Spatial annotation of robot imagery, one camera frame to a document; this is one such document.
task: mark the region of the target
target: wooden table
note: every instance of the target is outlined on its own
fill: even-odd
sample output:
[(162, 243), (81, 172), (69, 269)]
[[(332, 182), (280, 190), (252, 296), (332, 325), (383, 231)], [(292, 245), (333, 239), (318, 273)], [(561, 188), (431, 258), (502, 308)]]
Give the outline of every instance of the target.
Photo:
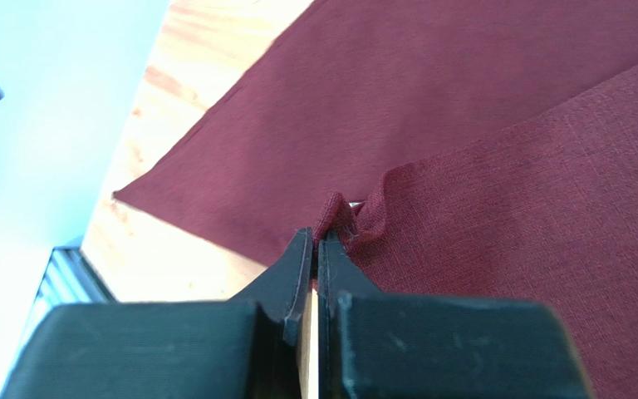
[(120, 301), (227, 298), (264, 269), (111, 198), (144, 174), (310, 0), (174, 0), (81, 251)]

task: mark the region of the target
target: wooden surface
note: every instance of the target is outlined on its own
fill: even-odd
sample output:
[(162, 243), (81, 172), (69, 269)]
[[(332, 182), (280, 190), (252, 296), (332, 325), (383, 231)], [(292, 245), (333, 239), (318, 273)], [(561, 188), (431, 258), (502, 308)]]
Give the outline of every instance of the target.
[(263, 271), (232, 251), (111, 199), (144, 174), (310, 0), (176, 0), (81, 250), (120, 301), (227, 298)]

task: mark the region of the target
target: fabric layer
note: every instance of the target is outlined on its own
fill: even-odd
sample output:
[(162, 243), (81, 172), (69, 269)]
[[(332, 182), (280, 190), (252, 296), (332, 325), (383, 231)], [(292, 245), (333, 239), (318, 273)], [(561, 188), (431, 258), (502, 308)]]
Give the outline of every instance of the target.
[(463, 149), (385, 173), (337, 231), (381, 288), (526, 298), (572, 331), (600, 398), (638, 397), (638, 66)]
[(638, 0), (319, 0), (116, 194), (264, 264), (326, 193), (457, 150), (638, 64)]
[(319, 0), (115, 197), (265, 264), (320, 214), (383, 289), (551, 304), (638, 398), (633, 0)]

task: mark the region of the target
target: textured fabric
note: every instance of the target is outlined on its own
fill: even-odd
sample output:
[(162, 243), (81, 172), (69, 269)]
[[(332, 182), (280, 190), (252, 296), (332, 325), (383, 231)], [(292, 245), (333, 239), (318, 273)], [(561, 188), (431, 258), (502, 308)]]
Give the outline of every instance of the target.
[(600, 398), (638, 398), (638, 66), (463, 149), (385, 173), (315, 229), (385, 290), (530, 298)]
[(638, 2), (560, 7), (315, 2), (116, 197), (265, 264), (322, 215), (384, 289), (551, 304), (638, 398)]
[(522, 122), (638, 64), (638, 0), (318, 0), (117, 198), (271, 264), (329, 190)]

